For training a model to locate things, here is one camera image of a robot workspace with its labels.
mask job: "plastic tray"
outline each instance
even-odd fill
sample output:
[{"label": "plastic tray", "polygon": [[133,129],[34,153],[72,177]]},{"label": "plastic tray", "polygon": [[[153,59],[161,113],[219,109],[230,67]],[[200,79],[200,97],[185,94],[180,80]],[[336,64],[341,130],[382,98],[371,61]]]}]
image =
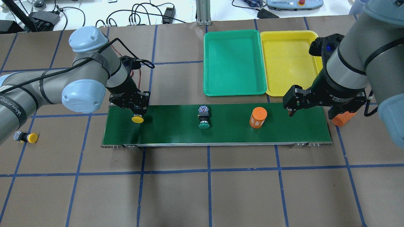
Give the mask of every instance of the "plastic tray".
[{"label": "plastic tray", "polygon": [[321,57],[309,54],[317,37],[313,31],[261,32],[268,95],[284,96],[294,84],[311,86],[323,68]]},{"label": "plastic tray", "polygon": [[204,93],[207,96],[262,95],[266,89],[257,30],[205,34]]}]

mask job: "metal post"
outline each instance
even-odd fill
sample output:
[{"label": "metal post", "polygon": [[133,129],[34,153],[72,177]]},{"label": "metal post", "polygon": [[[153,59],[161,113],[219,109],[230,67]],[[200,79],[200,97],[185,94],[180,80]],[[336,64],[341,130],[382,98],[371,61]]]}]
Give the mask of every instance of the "metal post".
[{"label": "metal post", "polygon": [[210,0],[196,0],[196,23],[199,26],[211,25]]}]

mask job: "white surface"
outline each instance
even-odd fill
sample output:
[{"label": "white surface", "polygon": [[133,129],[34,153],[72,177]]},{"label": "white surface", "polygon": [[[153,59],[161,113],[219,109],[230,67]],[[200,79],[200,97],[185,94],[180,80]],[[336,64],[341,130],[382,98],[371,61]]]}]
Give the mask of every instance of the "white surface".
[{"label": "white surface", "polygon": [[[54,7],[53,0],[45,0],[46,11],[52,11]],[[59,7],[73,6],[84,11],[86,14],[86,24],[85,25],[95,25],[98,19],[106,20],[107,16],[113,11],[120,9],[130,10],[132,5],[135,3],[148,2],[147,0],[117,0],[115,3],[108,3],[107,0],[79,0],[73,2],[71,0],[57,0],[56,4]],[[196,1],[195,0],[151,0],[154,5],[159,5],[166,2],[172,2],[175,5],[176,16],[175,18],[180,19],[185,22],[194,22],[196,15]],[[31,4],[24,0],[23,4],[25,8],[30,11]],[[242,0],[235,0],[235,5],[246,6]],[[300,10],[300,11],[276,11],[270,10],[275,15],[279,17],[312,17],[312,16],[328,16],[328,15],[347,15],[351,9],[352,3],[350,0],[324,0],[324,5],[316,10]],[[149,13],[160,14],[160,12],[150,6],[145,5]],[[164,14],[166,7],[172,7],[170,4],[160,6],[161,12]],[[237,8],[231,5],[231,0],[212,0],[210,1],[211,8],[211,19],[212,21],[228,21],[228,20],[247,20],[247,19],[257,19],[256,10]],[[144,12],[142,7],[138,8],[138,11]],[[83,15],[80,11],[76,9],[66,9],[65,14],[68,18],[68,24],[66,29],[78,29],[83,25]],[[118,12],[111,16],[118,26],[129,25],[128,17],[130,12]],[[0,12],[1,20],[14,20],[11,13]],[[161,24],[161,17],[150,16],[151,24]],[[61,20],[57,23],[54,30],[62,30],[65,26],[65,17],[61,14]],[[146,15],[141,15],[141,23],[149,24]]]}]

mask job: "power adapter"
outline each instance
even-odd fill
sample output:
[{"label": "power adapter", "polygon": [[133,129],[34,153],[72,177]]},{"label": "power adapter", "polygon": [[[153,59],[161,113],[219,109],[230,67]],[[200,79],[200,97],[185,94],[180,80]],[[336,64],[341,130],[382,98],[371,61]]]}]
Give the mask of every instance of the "power adapter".
[{"label": "power adapter", "polygon": [[175,16],[175,8],[166,8],[166,11],[164,12],[164,16],[167,17],[163,17],[163,24],[172,24],[173,23],[173,18]]},{"label": "power adapter", "polygon": [[259,19],[264,19],[264,18],[279,18],[277,15],[269,12],[268,10],[262,8],[260,11],[257,13],[257,17]]}]

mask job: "orange bottle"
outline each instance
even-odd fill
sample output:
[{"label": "orange bottle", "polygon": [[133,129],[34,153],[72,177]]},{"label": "orange bottle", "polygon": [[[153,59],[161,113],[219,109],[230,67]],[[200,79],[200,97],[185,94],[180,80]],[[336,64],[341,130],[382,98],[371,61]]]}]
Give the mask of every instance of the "orange bottle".
[{"label": "orange bottle", "polygon": [[267,111],[262,107],[256,107],[251,114],[250,125],[253,128],[260,128],[267,118]]},{"label": "orange bottle", "polygon": [[343,126],[345,123],[347,123],[355,114],[355,113],[350,113],[350,112],[345,112],[345,113],[340,113],[335,118],[332,120],[332,122],[336,126]]}]

